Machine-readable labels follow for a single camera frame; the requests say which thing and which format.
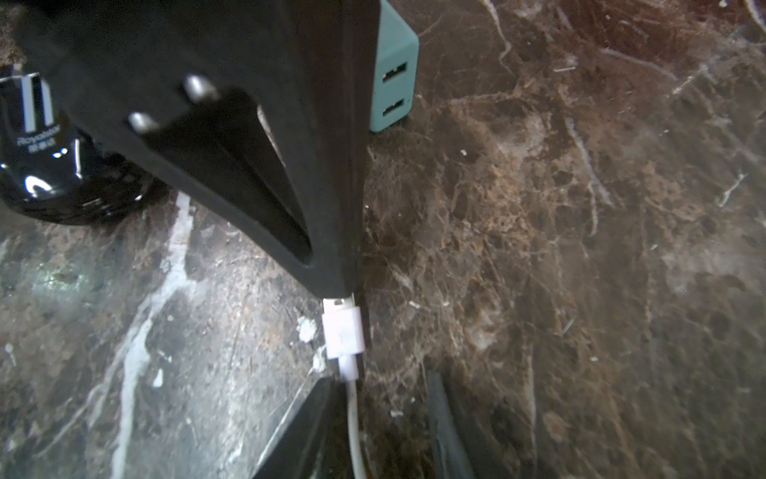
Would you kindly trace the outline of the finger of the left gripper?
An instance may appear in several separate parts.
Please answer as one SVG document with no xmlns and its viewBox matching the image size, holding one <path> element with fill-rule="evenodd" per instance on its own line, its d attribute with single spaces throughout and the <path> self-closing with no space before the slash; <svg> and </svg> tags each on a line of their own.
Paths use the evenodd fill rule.
<svg viewBox="0 0 766 479">
<path fill-rule="evenodd" d="M 14 37 L 74 122 L 317 297 L 359 286 L 376 1 L 26 1 Z"/>
</svg>

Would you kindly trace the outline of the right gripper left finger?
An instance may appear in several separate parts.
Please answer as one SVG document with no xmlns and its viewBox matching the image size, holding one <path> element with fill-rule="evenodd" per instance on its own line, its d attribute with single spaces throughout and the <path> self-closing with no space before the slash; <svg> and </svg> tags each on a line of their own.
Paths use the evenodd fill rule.
<svg viewBox="0 0 766 479">
<path fill-rule="evenodd" d="M 345 387 L 316 383 L 255 479 L 351 478 Z"/>
</svg>

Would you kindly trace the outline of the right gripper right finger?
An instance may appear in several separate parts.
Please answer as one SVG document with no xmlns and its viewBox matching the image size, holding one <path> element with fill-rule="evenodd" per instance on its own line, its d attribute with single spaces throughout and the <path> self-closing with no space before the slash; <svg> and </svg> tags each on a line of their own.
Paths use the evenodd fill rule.
<svg viewBox="0 0 766 479">
<path fill-rule="evenodd" d="M 441 479 L 476 478 L 458 432 L 442 376 L 429 371 L 426 385 L 429 435 L 436 476 Z"/>
</svg>

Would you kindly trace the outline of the teal USB wall charger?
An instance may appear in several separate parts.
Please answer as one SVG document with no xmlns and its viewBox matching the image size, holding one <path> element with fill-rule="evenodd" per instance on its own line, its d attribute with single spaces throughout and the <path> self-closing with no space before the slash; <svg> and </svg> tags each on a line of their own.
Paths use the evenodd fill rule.
<svg viewBox="0 0 766 479">
<path fill-rule="evenodd" d="M 380 2 L 370 131 L 379 133 L 405 118 L 414 98 L 420 43 L 388 2 Z"/>
</svg>

